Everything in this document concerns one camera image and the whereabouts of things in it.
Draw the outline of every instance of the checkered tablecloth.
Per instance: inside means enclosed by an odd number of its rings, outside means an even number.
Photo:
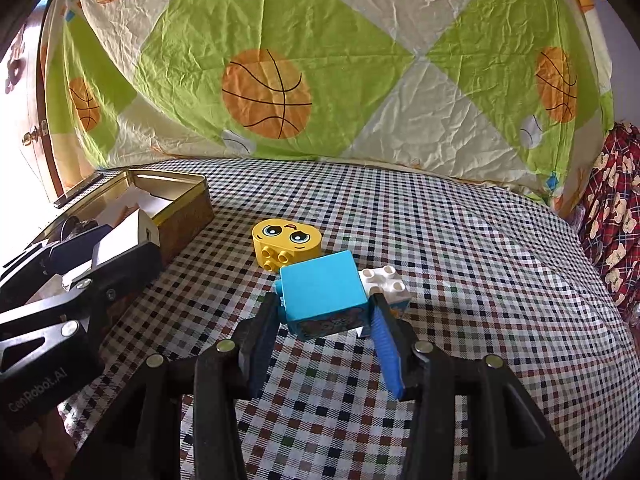
[[[585,479],[604,478],[638,430],[639,362],[574,232],[500,189],[343,164],[172,160],[204,174],[214,221],[147,288],[102,347],[106,371],[61,405],[82,442],[142,359],[197,354],[252,316],[274,275],[257,266],[252,226],[315,225],[327,252],[358,268],[392,264],[414,295],[405,319],[465,358],[507,359]],[[281,328],[260,399],[238,402],[249,478],[386,479],[402,465],[410,403],[385,390],[372,342],[354,333],[302,343]],[[465,477],[457,402],[454,478]],[[183,478],[193,475],[190,399]]]

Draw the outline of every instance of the white duplo block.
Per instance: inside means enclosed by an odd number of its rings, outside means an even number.
[[[159,247],[160,235],[152,219],[137,209],[95,245],[91,266],[103,264],[143,242],[153,242]]]
[[[393,266],[363,269],[358,273],[367,297],[381,292],[391,308],[404,309],[409,304],[411,294]]]

